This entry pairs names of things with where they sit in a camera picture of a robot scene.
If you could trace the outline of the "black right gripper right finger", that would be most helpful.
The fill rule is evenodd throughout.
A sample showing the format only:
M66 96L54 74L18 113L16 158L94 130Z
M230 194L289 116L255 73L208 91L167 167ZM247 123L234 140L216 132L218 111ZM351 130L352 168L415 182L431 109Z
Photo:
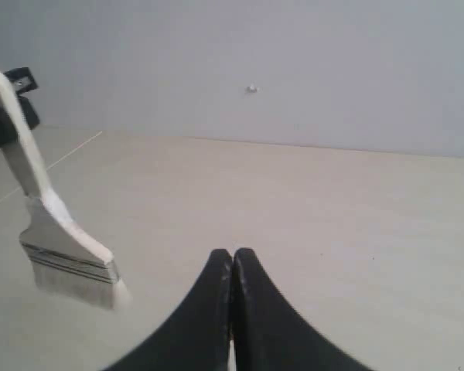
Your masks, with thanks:
M285 299L250 248L234 255L231 328L238 370L368 370Z

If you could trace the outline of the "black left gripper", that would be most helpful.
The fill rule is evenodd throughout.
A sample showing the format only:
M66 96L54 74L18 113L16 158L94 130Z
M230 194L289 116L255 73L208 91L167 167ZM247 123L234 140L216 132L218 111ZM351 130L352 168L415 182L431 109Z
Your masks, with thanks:
M2 73L12 85L16 100L22 110L29 129L34 129L40 124L39 115L25 93L39 88L36 79L27 66L15 68ZM18 132L12 122L12 115L6 110L0 101L0 148L18 140Z

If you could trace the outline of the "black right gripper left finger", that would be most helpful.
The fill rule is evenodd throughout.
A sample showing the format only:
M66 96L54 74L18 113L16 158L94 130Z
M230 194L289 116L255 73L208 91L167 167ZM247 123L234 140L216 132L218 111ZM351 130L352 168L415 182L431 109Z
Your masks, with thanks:
M109 370L227 370L232 257L212 250L175 311Z

